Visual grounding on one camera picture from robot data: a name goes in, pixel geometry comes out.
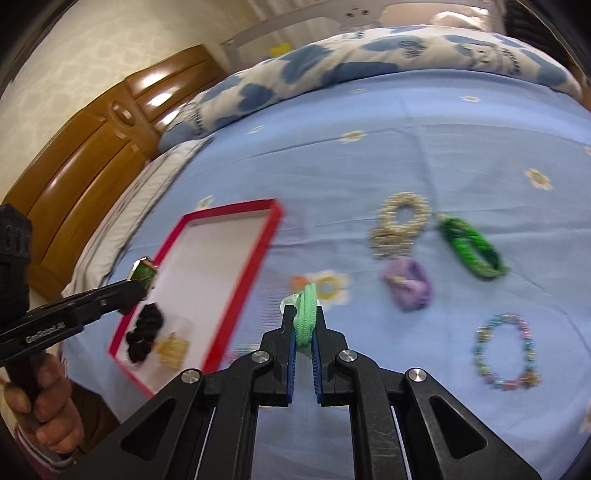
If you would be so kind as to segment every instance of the metal screw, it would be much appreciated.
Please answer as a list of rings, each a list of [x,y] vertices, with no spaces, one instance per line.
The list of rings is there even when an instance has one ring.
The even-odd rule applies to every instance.
[[[427,372],[422,368],[413,368],[408,372],[408,377],[413,382],[422,382],[427,378]]]
[[[181,375],[181,380],[185,383],[195,383],[200,377],[201,375],[197,370],[186,370]]]
[[[256,362],[257,364],[263,364],[265,362],[268,362],[271,356],[264,350],[259,350],[257,352],[254,352],[251,358],[253,362]]]
[[[357,352],[353,350],[341,350],[339,352],[339,358],[343,362],[354,362],[357,360]]]

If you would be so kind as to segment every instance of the sleeve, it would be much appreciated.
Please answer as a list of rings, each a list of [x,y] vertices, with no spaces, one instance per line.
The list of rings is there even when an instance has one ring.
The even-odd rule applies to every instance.
[[[62,460],[57,455],[49,457],[49,455],[40,452],[18,426],[15,429],[14,439],[23,455],[42,480],[59,480],[62,473],[73,465],[72,457]]]

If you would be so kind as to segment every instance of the white wall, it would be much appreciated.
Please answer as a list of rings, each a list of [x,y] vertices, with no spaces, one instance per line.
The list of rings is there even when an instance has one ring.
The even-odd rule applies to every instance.
[[[0,99],[0,199],[56,131],[130,73],[257,22],[246,0],[79,0]]]

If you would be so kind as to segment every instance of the gold beaded bracelet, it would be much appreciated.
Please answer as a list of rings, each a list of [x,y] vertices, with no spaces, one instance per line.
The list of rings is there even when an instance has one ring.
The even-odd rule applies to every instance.
[[[407,223],[398,223],[393,217],[403,206],[412,207],[414,216]],[[430,215],[431,209],[424,197],[412,192],[390,195],[378,210],[380,226],[374,228],[369,235],[369,244],[376,250],[375,255],[410,255],[413,239],[429,222]]]

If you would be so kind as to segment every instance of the yellow butterfly decoration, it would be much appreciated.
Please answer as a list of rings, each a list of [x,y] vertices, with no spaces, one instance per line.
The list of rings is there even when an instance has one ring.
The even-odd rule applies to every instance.
[[[270,48],[269,51],[271,52],[271,55],[273,55],[274,57],[281,57],[282,55],[291,52],[293,49],[294,46],[291,43],[285,42],[279,45],[278,47]]]

